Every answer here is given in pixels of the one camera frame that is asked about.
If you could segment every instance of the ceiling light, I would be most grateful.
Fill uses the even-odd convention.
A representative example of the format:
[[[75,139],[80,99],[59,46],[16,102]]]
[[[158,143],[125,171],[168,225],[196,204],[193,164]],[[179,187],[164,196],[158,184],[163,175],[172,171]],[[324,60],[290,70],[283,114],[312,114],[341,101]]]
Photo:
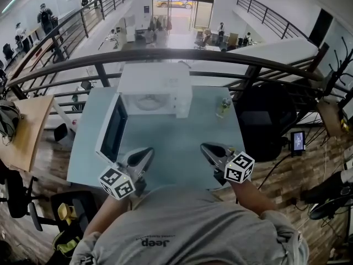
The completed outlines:
[[[11,6],[15,1],[16,1],[16,0],[12,0],[10,3],[8,3],[7,6],[5,7],[5,9],[2,10],[1,13],[2,13],[2,14],[5,13],[5,12],[8,10],[8,8],[10,8],[10,6]]]

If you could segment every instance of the small screen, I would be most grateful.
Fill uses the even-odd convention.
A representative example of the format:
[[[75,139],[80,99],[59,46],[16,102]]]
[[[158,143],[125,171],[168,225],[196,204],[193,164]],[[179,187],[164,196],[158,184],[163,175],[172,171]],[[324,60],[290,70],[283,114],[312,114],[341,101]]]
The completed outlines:
[[[119,153],[122,135],[124,133],[127,121],[127,113],[121,101],[121,97],[117,99],[113,113],[104,135],[104,140],[100,151],[112,162],[115,162]]]
[[[304,132],[301,131],[294,133],[293,149],[295,151],[304,150]]]

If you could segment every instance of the railing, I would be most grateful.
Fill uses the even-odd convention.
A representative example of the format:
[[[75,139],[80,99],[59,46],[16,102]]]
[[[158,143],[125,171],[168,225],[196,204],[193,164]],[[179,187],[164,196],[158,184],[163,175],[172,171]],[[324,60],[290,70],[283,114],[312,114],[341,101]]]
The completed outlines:
[[[293,97],[299,115],[297,122],[299,122],[308,112],[315,109],[317,104],[317,96],[322,93],[320,88],[320,82],[322,78],[313,73],[322,60],[323,54],[319,52],[317,56],[307,58],[305,60],[293,63],[292,66],[285,65],[278,62],[264,60],[256,57],[245,56],[240,54],[229,54],[226,52],[214,52],[214,51],[203,51],[203,50],[184,50],[184,49],[144,49],[144,50],[130,50],[130,51],[118,51],[104,54],[97,54],[91,56],[85,56],[76,58],[73,60],[67,60],[65,62],[59,62],[54,65],[41,68],[34,72],[28,73],[26,76],[14,79],[9,82],[9,87],[15,92],[19,99],[25,99],[26,93],[48,89],[50,87],[60,87],[72,83],[80,83],[83,81],[101,81],[103,87],[109,87],[111,79],[119,78],[121,72],[106,74],[104,70],[104,64],[115,63],[115,62],[128,62],[128,61],[153,61],[153,60],[205,60],[205,61],[217,61],[217,62],[228,62],[247,65],[248,70],[246,74],[232,74],[232,73],[219,73],[219,72],[202,72],[202,71],[190,71],[191,76],[203,76],[203,77],[222,77],[229,78],[229,80],[235,80],[226,87],[232,92],[237,93],[237,97],[233,98],[237,101],[239,97],[249,91],[249,88],[254,85],[262,83],[280,83],[285,86],[289,94]],[[59,73],[62,71],[72,70],[81,67],[95,66],[97,69],[96,76],[73,78],[65,81],[57,81],[55,83],[48,83],[37,87],[29,88],[22,91],[19,85],[23,82],[34,80],[38,77],[47,76],[53,73]],[[281,78],[287,76],[297,76],[301,81],[286,82],[281,81]],[[56,98],[77,96],[83,94],[89,94],[90,90],[85,91],[62,91],[55,94]],[[62,107],[70,107],[74,105],[80,105],[81,107],[85,104],[85,101],[79,102],[63,102],[58,101]],[[81,113],[82,110],[67,110],[67,114]]]
[[[15,71],[11,73],[10,80],[21,78],[24,74],[23,69],[34,56],[37,57],[35,57],[36,59],[29,69],[30,73],[36,71],[40,65],[41,68],[44,68],[52,63],[68,60],[78,44],[84,38],[89,38],[90,31],[124,1],[126,0],[95,0],[74,12],[30,50]],[[29,82],[21,82],[19,88],[34,91],[36,96],[38,90],[33,89],[33,87],[51,84],[57,73],[42,75],[40,79],[33,78]]]
[[[309,42],[310,39],[295,25],[289,22],[286,18],[277,14],[269,7],[263,5],[256,0],[237,0],[237,5],[242,7],[248,13],[259,19],[262,24],[270,28],[281,39],[303,37]]]

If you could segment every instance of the light blue table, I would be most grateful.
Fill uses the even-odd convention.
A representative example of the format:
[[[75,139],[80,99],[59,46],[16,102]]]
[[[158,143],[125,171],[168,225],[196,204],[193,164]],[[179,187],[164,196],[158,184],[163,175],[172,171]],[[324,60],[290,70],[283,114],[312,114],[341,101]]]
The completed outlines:
[[[67,180],[100,187],[98,175],[107,164],[95,153],[95,144],[116,88],[95,88],[89,94],[73,144]],[[144,175],[147,189],[166,184],[212,189],[221,185],[200,151],[203,142],[218,142],[245,151],[237,116],[232,107],[225,118],[216,116],[224,87],[192,88],[189,117],[175,115],[130,115],[122,137],[118,160],[139,147],[153,147],[154,160]]]

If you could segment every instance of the yellow car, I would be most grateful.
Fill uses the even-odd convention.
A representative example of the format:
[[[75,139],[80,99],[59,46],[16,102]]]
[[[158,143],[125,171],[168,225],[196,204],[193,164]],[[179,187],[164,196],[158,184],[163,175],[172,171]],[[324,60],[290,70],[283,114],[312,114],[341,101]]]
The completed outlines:
[[[181,7],[181,8],[186,8],[186,9],[191,9],[192,8],[192,2],[191,1],[171,0],[169,3],[172,5],[172,7]],[[167,6],[168,6],[168,1],[167,0],[158,0],[157,1],[157,7],[166,8]]]

